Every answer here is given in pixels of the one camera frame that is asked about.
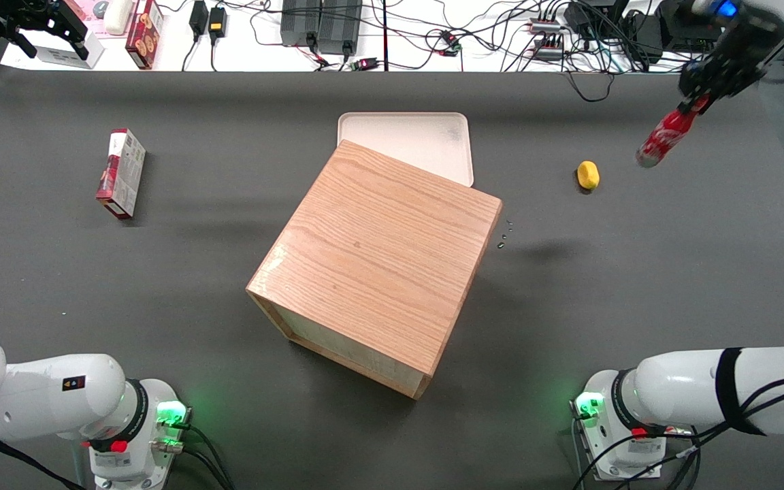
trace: cardboard box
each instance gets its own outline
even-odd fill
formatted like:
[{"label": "cardboard box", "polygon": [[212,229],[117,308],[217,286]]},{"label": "cardboard box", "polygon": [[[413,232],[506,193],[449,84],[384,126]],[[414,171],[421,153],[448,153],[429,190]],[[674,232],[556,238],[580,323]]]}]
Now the cardboard box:
[{"label": "cardboard box", "polygon": [[137,188],[144,169],[144,147],[128,129],[111,131],[108,165],[99,181],[96,199],[120,220],[133,217]]},{"label": "cardboard box", "polygon": [[52,48],[47,46],[35,46],[38,49],[37,58],[41,61],[54,63],[56,65],[92,69],[96,66],[96,63],[99,62],[102,53],[105,52],[105,47],[99,43],[99,38],[97,38],[92,31],[87,31],[86,36],[84,36],[84,47],[86,47],[89,52],[89,56],[87,56],[85,60],[81,59],[80,56],[78,56],[78,53],[75,53],[74,50],[71,49],[71,44],[68,44],[68,41],[59,39],[58,37],[56,40],[61,42],[56,42],[55,44],[64,47]]},{"label": "cardboard box", "polygon": [[139,0],[135,3],[135,15],[131,17],[125,50],[140,69],[153,68],[153,60],[159,50],[163,20],[165,18],[162,17],[155,0]]},{"label": "cardboard box", "polygon": [[246,291],[289,340],[418,399],[501,207],[344,140]]}]

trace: blue light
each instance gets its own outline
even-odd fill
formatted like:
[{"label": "blue light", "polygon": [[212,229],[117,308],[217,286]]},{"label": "blue light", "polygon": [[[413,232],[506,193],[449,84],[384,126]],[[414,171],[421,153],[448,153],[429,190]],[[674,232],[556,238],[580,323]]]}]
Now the blue light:
[{"label": "blue light", "polygon": [[719,9],[716,10],[716,13],[721,16],[727,16],[727,18],[732,18],[737,15],[737,6],[731,3],[731,0],[725,0],[725,2],[719,5]]}]

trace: red and white box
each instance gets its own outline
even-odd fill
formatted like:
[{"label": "red and white box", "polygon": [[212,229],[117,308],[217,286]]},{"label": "red and white box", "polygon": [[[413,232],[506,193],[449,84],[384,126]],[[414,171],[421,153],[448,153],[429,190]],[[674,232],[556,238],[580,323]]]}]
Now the red and white box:
[{"label": "red and white box", "polygon": [[139,0],[135,3],[135,15],[131,18],[125,50],[140,69],[153,68],[164,20],[159,6],[153,0]]},{"label": "red and white box", "polygon": [[127,128],[111,131],[108,167],[102,173],[96,200],[120,220],[133,217],[146,150]]}]

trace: green led light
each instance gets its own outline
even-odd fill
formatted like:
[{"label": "green led light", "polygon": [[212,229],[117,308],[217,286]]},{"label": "green led light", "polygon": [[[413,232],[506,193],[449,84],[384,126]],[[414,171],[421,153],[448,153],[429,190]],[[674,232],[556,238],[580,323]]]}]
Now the green led light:
[{"label": "green led light", "polygon": [[601,405],[604,403],[604,396],[600,393],[582,393],[576,397],[576,407],[583,419],[591,419],[598,415]]},{"label": "green led light", "polygon": [[186,421],[186,406],[177,400],[161,402],[156,406],[156,422],[175,424]]}]

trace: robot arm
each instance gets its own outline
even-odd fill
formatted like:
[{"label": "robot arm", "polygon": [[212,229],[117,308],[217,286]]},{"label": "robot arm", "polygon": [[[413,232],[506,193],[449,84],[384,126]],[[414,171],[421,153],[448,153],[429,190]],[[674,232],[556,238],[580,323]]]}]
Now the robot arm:
[{"label": "robot arm", "polygon": [[86,25],[65,1],[0,0],[0,37],[20,46],[26,56],[35,58],[38,50],[20,33],[20,29],[50,32],[68,41],[81,59],[89,56],[84,46]]},{"label": "robot arm", "polygon": [[50,434],[83,440],[101,487],[161,488],[181,435],[165,423],[186,418],[168,384],[125,378],[105,354],[6,365],[0,347],[0,441]]},{"label": "robot arm", "polygon": [[662,460],[662,436],[687,433],[678,426],[703,430],[725,423],[748,434],[784,434],[784,400],[745,415],[783,396],[782,380],[784,347],[679,351],[649,357],[631,370],[598,372],[572,408],[593,454],[649,436],[619,444],[597,461],[598,478],[619,480]]},{"label": "robot arm", "polygon": [[691,11],[725,22],[715,49],[688,65],[679,78],[685,96],[679,111],[687,114],[708,97],[703,114],[717,99],[732,97],[758,81],[766,60],[784,41],[784,0],[695,0]]}]

